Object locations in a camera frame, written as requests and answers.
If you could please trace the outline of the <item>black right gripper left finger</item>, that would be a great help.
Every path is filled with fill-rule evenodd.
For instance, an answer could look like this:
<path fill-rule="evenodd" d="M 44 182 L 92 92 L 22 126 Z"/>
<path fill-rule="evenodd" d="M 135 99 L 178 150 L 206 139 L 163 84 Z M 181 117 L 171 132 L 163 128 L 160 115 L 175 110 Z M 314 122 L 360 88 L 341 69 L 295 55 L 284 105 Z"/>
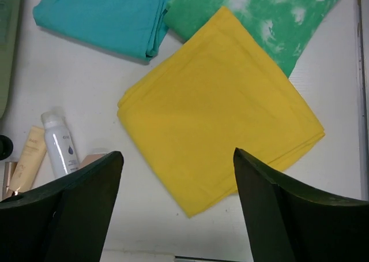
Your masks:
<path fill-rule="evenodd" d="M 113 151 L 1 201 L 1 261 L 99 261 L 123 163 Z"/>

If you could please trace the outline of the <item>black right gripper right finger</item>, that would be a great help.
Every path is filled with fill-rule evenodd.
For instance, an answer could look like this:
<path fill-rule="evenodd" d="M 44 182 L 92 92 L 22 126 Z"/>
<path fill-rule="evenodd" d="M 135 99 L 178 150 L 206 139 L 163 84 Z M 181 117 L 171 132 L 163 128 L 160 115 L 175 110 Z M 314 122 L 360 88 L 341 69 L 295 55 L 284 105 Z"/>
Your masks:
<path fill-rule="evenodd" d="M 279 172 L 242 149 L 236 184 L 254 261 L 367 261 L 368 202 Z"/>

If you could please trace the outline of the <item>white spray bottle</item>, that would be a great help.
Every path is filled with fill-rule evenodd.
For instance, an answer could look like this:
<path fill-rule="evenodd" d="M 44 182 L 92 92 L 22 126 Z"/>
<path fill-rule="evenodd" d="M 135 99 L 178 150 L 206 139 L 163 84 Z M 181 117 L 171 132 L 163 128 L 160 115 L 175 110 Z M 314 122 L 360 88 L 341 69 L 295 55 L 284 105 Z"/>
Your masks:
<path fill-rule="evenodd" d="M 48 111 L 41 115 L 41 120 L 44 126 L 44 141 L 55 178 L 77 171 L 78 158 L 63 117 Z"/>

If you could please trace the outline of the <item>rose gold lipstick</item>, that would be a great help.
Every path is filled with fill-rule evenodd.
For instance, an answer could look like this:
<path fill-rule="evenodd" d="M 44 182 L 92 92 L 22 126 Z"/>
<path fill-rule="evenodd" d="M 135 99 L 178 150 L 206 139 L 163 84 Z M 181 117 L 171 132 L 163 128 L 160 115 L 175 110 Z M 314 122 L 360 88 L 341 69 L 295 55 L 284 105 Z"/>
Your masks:
<path fill-rule="evenodd" d="M 16 166 L 17 162 L 5 162 L 3 172 L 2 200 L 4 200 L 7 196 L 10 180 L 15 172 Z"/>

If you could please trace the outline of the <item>beige cream tube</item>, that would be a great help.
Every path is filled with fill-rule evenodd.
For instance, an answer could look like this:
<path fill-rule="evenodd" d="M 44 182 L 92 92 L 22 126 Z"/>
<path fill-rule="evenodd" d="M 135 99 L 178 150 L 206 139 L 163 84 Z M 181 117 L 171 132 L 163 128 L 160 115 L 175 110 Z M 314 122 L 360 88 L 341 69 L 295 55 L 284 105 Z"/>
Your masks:
<path fill-rule="evenodd" d="M 10 180 L 9 190 L 21 193 L 30 190 L 45 154 L 44 129 L 32 126 Z"/>

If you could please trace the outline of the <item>yellow cloth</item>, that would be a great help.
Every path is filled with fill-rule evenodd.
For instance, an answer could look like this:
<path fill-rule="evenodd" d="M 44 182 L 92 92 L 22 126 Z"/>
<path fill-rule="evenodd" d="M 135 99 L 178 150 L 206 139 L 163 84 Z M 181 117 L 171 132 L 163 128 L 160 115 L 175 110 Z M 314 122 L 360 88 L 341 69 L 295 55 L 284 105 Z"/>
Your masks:
<path fill-rule="evenodd" d="M 279 66 L 226 7 L 128 89 L 117 116 L 188 217 L 236 192 L 236 148 L 283 171 L 325 134 Z"/>

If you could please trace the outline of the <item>green white tie-dye cloth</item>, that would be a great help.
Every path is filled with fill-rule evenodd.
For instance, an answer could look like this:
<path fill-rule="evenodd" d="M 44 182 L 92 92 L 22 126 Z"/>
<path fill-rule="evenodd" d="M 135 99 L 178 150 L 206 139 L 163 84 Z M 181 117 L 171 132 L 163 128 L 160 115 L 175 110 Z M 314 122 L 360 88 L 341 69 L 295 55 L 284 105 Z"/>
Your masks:
<path fill-rule="evenodd" d="M 339 0 L 170 0 L 165 24 L 190 39 L 222 6 L 227 7 L 290 76 L 303 50 Z"/>

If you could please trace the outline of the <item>teal shorts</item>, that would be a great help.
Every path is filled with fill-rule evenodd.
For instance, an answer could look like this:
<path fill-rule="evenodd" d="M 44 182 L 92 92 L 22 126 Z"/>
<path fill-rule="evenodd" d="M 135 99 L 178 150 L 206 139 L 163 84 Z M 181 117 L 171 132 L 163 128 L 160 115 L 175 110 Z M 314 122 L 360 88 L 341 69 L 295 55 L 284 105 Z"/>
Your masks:
<path fill-rule="evenodd" d="M 114 53 L 150 61 L 168 31 L 169 0 L 41 0 L 35 23 Z"/>

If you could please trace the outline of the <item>green hard-shell suitcase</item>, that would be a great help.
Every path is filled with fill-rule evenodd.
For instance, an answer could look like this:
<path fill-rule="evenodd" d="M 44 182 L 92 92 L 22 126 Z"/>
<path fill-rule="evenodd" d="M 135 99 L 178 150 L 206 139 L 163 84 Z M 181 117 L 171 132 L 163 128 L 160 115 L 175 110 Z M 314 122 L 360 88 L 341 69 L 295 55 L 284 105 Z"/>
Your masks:
<path fill-rule="evenodd" d="M 20 13 L 21 0 L 1 0 L 1 115 L 9 96 Z"/>

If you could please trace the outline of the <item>aluminium side rail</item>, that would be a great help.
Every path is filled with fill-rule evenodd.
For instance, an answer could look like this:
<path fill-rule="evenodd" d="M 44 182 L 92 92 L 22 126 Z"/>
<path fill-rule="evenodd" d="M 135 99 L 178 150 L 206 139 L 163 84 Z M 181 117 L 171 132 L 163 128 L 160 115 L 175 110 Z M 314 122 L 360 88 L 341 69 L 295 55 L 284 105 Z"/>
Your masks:
<path fill-rule="evenodd" d="M 363 32 L 362 32 L 362 8 L 357 2 L 357 51 L 358 51 L 358 97 L 360 108 L 360 158 L 361 158 L 361 185 L 362 198 L 368 201 L 368 127 L 367 127 L 367 103 L 366 103 L 366 78 L 364 70 Z"/>

